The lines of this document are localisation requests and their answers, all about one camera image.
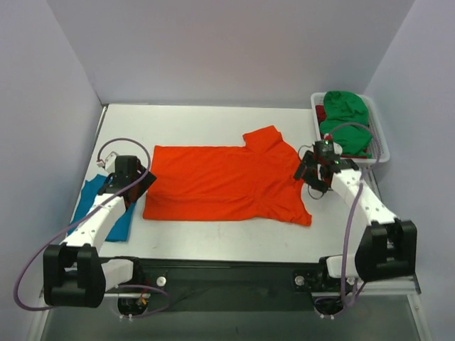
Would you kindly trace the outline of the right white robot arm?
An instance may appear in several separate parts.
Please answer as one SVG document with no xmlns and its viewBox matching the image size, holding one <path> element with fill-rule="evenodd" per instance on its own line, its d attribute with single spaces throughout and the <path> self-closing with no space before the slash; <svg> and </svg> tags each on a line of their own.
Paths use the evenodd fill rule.
<svg viewBox="0 0 455 341">
<path fill-rule="evenodd" d="M 332 140 L 316 141 L 294 177 L 321 193 L 332 190 L 350 208 L 343 252 L 327 257 L 326 265 L 316 270 L 318 287 L 331 290 L 341 278 L 371 282 L 414 275 L 415 224 L 386 208 L 365 182 L 362 169 L 336 154 Z"/>
</svg>

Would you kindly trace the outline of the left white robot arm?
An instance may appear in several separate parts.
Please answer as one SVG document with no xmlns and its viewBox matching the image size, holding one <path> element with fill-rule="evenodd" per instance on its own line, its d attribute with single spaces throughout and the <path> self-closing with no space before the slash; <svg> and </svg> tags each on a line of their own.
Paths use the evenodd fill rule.
<svg viewBox="0 0 455 341">
<path fill-rule="evenodd" d="M 138 291 L 145 281 L 138 258 L 101 260 L 99 251 L 115 223 L 149 189 L 156 177 L 136 156 L 115 156 L 84 221 L 43 252 L 43 294 L 50 306 L 98 307 L 120 285 Z"/>
</svg>

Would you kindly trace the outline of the orange t shirt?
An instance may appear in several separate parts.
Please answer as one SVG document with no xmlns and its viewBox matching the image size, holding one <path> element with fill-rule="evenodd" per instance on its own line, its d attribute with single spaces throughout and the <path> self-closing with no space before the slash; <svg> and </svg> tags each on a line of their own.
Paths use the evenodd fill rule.
<svg viewBox="0 0 455 341">
<path fill-rule="evenodd" d="M 308 227 L 294 178 L 300 159 L 274 126 L 243 134 L 244 146 L 156 146 L 145 220 L 242 221 L 265 218 Z"/>
</svg>

